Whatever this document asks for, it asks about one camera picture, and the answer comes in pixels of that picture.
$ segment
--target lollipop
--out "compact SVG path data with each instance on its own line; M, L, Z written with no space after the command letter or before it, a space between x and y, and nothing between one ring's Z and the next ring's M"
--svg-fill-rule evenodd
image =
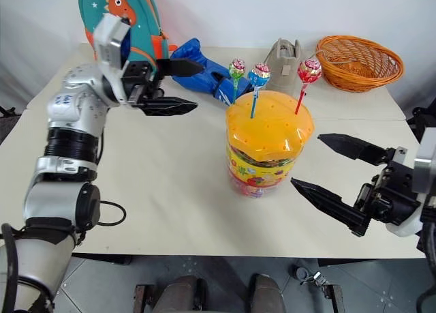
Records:
M321 63L316 58L309 58L304 62L301 62L298 67L298 76L302 81L302 87L300 92L300 99L298 100L297 108L295 110L295 114L298 114L298 110L300 109L300 105L302 102L302 98L305 95L305 91L309 83L314 83L321 76Z
M238 95L239 79L241 79L245 73L245 62L242 59L234 59L229 65L229 73L233 78L233 104L236 100L236 96Z
M270 68L265 63L258 63L248 73L250 83L254 87L253 105L251 106L251 118L254 118L254 112L256 110L256 102L259 98L259 90L268 83L270 80Z

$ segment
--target orange wicker basket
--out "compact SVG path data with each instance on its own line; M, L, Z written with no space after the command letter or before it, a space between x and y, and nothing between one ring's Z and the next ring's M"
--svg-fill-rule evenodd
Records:
M404 74L404 63L397 54L366 39L331 35L321 39L316 49L324 76L342 90L368 91Z

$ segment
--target teal backpack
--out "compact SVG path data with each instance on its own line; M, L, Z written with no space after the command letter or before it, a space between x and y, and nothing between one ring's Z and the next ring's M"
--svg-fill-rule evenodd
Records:
M156 59L167 59L168 50L176 49L176 46L168 46L168 37L161 29L154 0L79 0L79 9L85 34L92 46L94 29L104 13L111 13L130 21L130 61L147 60L155 70Z

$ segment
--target white table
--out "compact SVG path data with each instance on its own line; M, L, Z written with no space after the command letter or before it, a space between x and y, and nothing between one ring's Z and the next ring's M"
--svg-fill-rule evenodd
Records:
M223 54L235 56L232 51L209 48L204 52L225 63L227 57L223 58ZM249 62L249 53L255 57L258 50L244 50L245 56L239 56ZM81 46L67 63L74 66L90 60L91 51ZM59 88L64 73L65 66L29 103L14 131L0 146L0 164L3 171L8 171L0 179L0 193L7 198L0 205L0 216L15 227L22 225L25 191L35 160L46 144L45 104ZM170 78L164 80L163 87L166 95L198 102L199 107L180 117L146 117L139 110L125 108L109 112L105 151L95 184L102 199L126 208L127 219L116 227L95 227L79 252L423 257L416 249L416 237L398 238L379 222L371 222L365 237L353 236L346 226L315 209L289 180L275 193L258 200L235 193L229 187L225 166L225 106L209 95L184 90ZM317 87L313 86L306 101L315 117L315 134L291 176L318 183L340 194L346 203L355 201L361 185L381 169L344 158L316 139L318 134L329 132L350 134L382 147L402 145L409 149L407 164L412 164L418 143L384 88L354 94L342 93L325 83ZM320 92L325 92L324 97L315 89L323 89ZM344 94L349 99L340 101ZM373 105L366 96L377 96L379 104ZM341 116L335 118L332 111L317 110L328 105L326 98L342 103L337 107ZM373 110L371 118L376 121L364 119L369 110ZM102 207L105 221L118 216L115 209Z

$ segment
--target cartoon dinosaur print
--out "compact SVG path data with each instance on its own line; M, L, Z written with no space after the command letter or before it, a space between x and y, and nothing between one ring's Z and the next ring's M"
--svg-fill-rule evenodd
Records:
M106 11L121 18L128 18L132 26L136 23L135 11L130 7L127 0L106 0L106 3L108 3L104 7Z

